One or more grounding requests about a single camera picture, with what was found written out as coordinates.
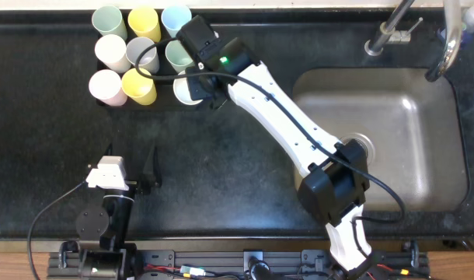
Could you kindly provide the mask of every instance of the robotic arm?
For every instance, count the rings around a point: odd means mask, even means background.
[[[176,37],[200,70],[237,75],[254,82],[270,93],[324,149],[367,172],[364,150],[355,141],[343,145],[309,119],[274,81],[266,65],[239,38],[224,44],[199,16],[186,24]],[[298,198],[327,228],[330,252],[343,273],[347,278],[363,275],[370,266],[365,256],[371,253],[371,248],[365,239],[363,225],[359,223],[355,227],[355,236],[351,223],[354,217],[362,215],[368,180],[316,149],[284,110],[258,89],[240,80],[208,77],[188,78],[193,100],[215,96],[218,89],[223,88],[221,92],[224,92],[227,87],[228,97],[252,114],[272,134],[303,176]],[[205,93],[194,88],[197,82],[203,85]]]

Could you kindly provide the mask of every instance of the green led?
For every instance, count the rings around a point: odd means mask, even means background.
[[[227,57],[221,57],[221,58],[220,58],[220,62],[221,62],[222,64],[228,64],[228,58],[227,58]]]

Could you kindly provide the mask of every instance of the countertop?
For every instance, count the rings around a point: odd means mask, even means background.
[[[368,57],[363,45],[387,10],[197,13],[222,36],[241,37],[289,95],[310,69],[428,68],[442,52],[435,36],[442,11],[411,11],[402,28],[421,15],[424,21],[410,44],[387,46],[378,58]],[[130,153],[132,165],[144,160],[152,143],[159,148],[163,185],[137,196],[131,240],[326,238],[296,198],[288,156],[235,104],[196,111],[98,106],[88,92],[97,70],[91,14],[0,12],[0,240],[23,238],[34,216],[83,180],[110,143]],[[455,87],[469,194],[453,212],[411,212],[393,226],[365,223],[369,238],[474,236],[474,39],[445,76]],[[101,199],[101,190],[79,190],[41,218],[35,236],[76,237],[76,215]]]

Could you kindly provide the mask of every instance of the sink basin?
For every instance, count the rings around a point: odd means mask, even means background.
[[[448,211],[468,190],[455,94],[448,80],[427,82],[425,69],[315,69],[296,82],[296,104],[343,142],[358,141],[368,172],[412,211]],[[296,187],[301,177],[295,173]],[[371,182],[368,210],[398,209]]]

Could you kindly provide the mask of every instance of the chrome faucet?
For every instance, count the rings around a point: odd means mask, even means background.
[[[395,36],[401,38],[401,40],[396,40],[397,43],[410,42],[410,33],[421,22],[421,19],[408,31],[396,31],[396,25],[413,2],[414,0],[402,0],[387,22],[380,25],[374,38],[367,41],[364,45],[364,49],[369,55],[380,55],[384,50],[385,44],[394,44]],[[429,82],[439,79],[453,64],[462,41],[462,11],[459,0],[443,0],[443,5],[444,17],[446,19],[446,43],[442,56],[425,74],[425,79]]]

